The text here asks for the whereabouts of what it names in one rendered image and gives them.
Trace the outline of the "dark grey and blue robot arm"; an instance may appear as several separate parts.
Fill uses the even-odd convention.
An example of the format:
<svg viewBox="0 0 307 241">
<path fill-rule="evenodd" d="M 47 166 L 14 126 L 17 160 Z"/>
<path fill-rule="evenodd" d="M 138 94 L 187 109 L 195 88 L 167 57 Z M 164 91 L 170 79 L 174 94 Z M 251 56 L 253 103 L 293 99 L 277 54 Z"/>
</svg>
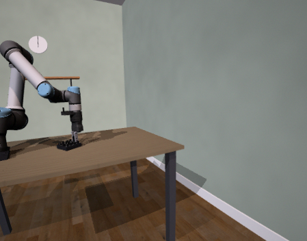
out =
<svg viewBox="0 0 307 241">
<path fill-rule="evenodd" d="M 7 150 L 7 130 L 23 129 L 28 124 L 28 117 L 23 108 L 25 78 L 41 97 L 51 103 L 81 104 L 81 93 L 77 86 L 68 87 L 67 90 L 54 88 L 32 65 L 34 62 L 32 54 L 17 42 L 12 40 L 2 42 L 0 53 L 11 68 L 8 106 L 0 107 L 0 152 L 2 152 Z"/>
</svg>

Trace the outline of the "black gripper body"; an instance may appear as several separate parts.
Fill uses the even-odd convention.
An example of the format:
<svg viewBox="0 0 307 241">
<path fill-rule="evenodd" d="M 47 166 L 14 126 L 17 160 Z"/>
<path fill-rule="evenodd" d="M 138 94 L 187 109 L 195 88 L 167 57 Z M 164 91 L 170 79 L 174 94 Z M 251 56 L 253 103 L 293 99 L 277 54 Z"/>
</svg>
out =
<svg viewBox="0 0 307 241">
<path fill-rule="evenodd" d="M 72 131 L 83 131 L 81 104 L 69 105 L 69 111 L 64 111 L 64 107 L 62 109 L 61 115 L 70 115 Z"/>
</svg>

